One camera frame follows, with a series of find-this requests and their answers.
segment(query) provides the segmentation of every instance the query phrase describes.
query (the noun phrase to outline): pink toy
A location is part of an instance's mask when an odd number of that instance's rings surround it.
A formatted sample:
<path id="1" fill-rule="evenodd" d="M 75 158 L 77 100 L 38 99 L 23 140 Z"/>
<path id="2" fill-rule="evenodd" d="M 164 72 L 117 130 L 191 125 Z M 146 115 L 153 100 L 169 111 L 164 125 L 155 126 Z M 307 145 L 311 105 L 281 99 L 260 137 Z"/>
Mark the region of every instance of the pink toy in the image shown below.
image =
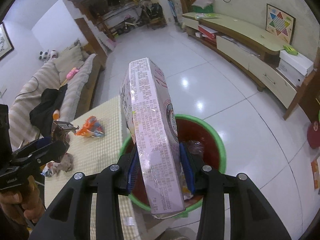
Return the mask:
<path id="1" fill-rule="evenodd" d="M 80 71 L 79 69 L 77 69 L 76 67 L 74 67 L 74 68 L 71 69 L 71 71 L 67 74 L 66 78 L 67 78 L 68 80 L 70 80 L 70 79 L 73 78 L 73 76 L 74 76 L 75 74 L 77 74 L 79 71 Z"/>

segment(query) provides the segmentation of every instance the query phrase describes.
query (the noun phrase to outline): picture frame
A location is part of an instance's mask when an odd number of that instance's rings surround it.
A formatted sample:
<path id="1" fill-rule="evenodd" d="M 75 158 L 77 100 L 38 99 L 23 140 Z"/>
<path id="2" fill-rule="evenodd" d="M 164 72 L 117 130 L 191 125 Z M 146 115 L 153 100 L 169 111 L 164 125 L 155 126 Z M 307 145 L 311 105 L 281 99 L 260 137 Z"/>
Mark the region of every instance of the picture frame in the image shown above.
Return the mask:
<path id="1" fill-rule="evenodd" d="M 0 61 L 13 50 L 14 47 L 2 22 L 0 24 Z"/>
<path id="2" fill-rule="evenodd" d="M 266 31 L 291 44 L 295 24 L 295 17 L 267 3 Z"/>

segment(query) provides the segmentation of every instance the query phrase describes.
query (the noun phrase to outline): checkered tablecloth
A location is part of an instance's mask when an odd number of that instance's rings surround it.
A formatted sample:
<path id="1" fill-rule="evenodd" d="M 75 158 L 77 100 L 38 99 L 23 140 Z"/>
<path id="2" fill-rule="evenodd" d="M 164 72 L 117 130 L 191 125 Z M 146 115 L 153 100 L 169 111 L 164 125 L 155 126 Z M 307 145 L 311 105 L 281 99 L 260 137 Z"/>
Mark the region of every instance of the checkered tablecloth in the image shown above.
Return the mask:
<path id="1" fill-rule="evenodd" d="M 70 133 L 71 142 L 68 152 L 74 156 L 74 169 L 71 172 L 62 171 L 59 176 L 45 178 L 44 201 L 46 207 L 76 172 L 81 171 L 85 175 L 95 174 L 107 166 L 117 163 L 119 159 L 122 142 L 127 136 L 125 119 L 121 115 L 120 97 L 117 96 L 97 106 L 75 119 L 72 124 L 81 127 L 91 115 L 100 121 L 105 130 L 105 136 L 103 138 L 85 138 Z M 124 239 L 140 240 L 130 199 L 126 196 L 119 196 L 119 207 Z M 95 212 L 96 195 L 94 194 L 91 209 L 91 240 L 96 239 Z"/>

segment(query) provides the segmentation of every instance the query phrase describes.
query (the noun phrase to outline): metal bolt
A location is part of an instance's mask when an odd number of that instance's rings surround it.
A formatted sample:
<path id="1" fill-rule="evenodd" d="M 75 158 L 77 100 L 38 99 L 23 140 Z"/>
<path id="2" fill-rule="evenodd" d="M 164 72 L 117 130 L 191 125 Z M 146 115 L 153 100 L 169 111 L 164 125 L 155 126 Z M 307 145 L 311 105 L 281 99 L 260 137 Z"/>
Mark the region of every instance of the metal bolt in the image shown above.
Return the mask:
<path id="1" fill-rule="evenodd" d="M 241 180 L 246 180 L 246 179 L 248 178 L 248 176 L 245 175 L 244 173 L 240 173 L 240 174 L 238 175 L 238 178 L 241 179 Z"/>
<path id="2" fill-rule="evenodd" d="M 83 177 L 83 174 L 81 172 L 78 172 L 76 173 L 74 176 L 73 176 L 75 179 L 81 179 Z"/>
<path id="3" fill-rule="evenodd" d="M 209 172 L 209 171 L 212 170 L 211 166 L 209 166 L 209 165 L 204 165 L 204 166 L 202 167 L 202 169 L 203 169 L 204 171 L 206 171 L 206 172 Z"/>
<path id="4" fill-rule="evenodd" d="M 117 171 L 117 170 L 119 170 L 119 165 L 118 164 L 113 164 L 113 165 L 111 165 L 110 166 L 110 170 L 112 170 L 112 171 Z"/>

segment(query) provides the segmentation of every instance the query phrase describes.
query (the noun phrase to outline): cabinet drawer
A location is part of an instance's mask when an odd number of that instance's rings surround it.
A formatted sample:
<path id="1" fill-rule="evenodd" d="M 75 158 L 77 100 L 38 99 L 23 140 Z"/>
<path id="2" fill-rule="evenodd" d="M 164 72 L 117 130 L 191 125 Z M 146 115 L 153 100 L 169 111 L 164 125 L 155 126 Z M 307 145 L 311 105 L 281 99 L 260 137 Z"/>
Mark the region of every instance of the cabinet drawer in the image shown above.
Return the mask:
<path id="1" fill-rule="evenodd" d="M 233 42 L 217 36 L 217 49 L 222 51 L 224 54 L 227 54 L 245 69 L 249 68 L 249 61 L 252 55 L 238 47 Z"/>
<path id="2" fill-rule="evenodd" d="M 186 26 L 193 28 L 193 29 L 196 29 L 198 31 L 198 25 L 199 25 L 198 21 L 192 20 L 189 18 L 183 18 L 183 22 Z"/>
<path id="3" fill-rule="evenodd" d="M 288 108 L 297 91 L 272 67 L 251 55 L 249 71 L 259 78 L 272 93 Z"/>

